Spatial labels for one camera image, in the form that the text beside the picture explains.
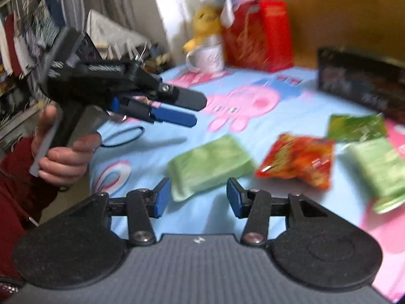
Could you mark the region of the red sleeve forearm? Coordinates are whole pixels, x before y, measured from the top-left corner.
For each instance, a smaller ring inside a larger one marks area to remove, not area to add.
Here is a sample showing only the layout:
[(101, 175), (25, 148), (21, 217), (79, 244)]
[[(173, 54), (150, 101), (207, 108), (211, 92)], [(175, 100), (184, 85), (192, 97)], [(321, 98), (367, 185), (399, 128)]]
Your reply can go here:
[(29, 173), (32, 140), (20, 140), (1, 161), (1, 282), (12, 285), (22, 281), (14, 266), (14, 247), (57, 196), (54, 190), (45, 193), (34, 185), (36, 179)]

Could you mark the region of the person's left hand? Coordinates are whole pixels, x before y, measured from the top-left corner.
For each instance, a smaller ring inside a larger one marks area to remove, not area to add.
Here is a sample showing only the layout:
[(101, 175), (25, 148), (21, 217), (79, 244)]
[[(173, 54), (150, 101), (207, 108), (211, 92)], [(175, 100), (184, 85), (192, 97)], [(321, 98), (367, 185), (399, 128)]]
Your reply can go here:
[[(36, 157), (46, 134), (54, 125), (57, 109), (47, 106), (40, 114), (36, 132), (32, 139), (32, 155)], [(98, 132), (78, 138), (72, 147), (54, 147), (39, 162), (38, 175), (56, 187), (70, 187), (87, 172), (94, 152), (100, 147), (102, 138)]]

